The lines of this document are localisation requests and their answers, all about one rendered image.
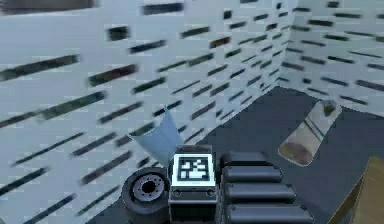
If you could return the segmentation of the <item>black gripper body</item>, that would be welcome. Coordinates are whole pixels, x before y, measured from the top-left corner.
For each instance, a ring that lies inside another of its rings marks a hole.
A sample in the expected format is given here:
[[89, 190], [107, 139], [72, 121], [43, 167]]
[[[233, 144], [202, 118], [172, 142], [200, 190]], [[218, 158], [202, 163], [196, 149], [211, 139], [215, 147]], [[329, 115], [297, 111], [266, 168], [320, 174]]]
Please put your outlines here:
[[146, 167], [124, 182], [121, 202], [129, 224], [167, 224], [169, 222], [169, 181], [167, 171]]

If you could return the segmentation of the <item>pale blue bin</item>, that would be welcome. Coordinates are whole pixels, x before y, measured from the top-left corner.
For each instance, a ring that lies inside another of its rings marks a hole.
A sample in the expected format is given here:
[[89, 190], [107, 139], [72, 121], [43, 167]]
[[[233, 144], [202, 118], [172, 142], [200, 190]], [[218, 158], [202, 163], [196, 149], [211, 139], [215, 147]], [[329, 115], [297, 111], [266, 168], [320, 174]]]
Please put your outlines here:
[[184, 143], [167, 108], [164, 108], [164, 115], [158, 125], [140, 135], [129, 134], [129, 137], [165, 167], [169, 165], [177, 147]]

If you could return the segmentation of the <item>pale tall cylinder bin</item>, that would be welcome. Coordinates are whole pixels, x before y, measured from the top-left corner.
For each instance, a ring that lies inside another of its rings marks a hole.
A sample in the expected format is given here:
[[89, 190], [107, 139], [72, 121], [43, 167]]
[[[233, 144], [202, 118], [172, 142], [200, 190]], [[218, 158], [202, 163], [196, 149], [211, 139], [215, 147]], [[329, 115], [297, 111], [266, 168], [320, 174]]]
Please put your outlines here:
[[341, 105], [333, 100], [317, 102], [299, 126], [281, 143], [278, 154], [297, 166], [309, 166], [341, 113]]

